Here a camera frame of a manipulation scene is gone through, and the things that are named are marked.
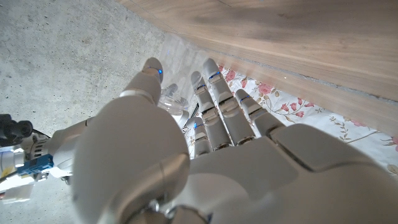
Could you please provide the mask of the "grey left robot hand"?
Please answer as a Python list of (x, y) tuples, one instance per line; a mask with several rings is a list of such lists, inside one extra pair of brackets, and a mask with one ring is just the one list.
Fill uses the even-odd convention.
[(397, 182), (361, 151), (305, 124), (283, 125), (212, 59), (194, 74), (214, 131), (195, 121), (195, 158), (158, 107), (163, 69), (148, 59), (76, 143), (78, 223), (396, 223)]

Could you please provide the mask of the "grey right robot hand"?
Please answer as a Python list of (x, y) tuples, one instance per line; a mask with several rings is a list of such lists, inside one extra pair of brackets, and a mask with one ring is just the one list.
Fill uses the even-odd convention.
[(77, 179), (131, 178), (154, 164), (168, 166), (178, 157), (187, 169), (190, 158), (178, 133), (180, 121), (164, 111), (135, 118), (100, 114), (58, 130), (46, 144), (53, 157), (51, 174)]

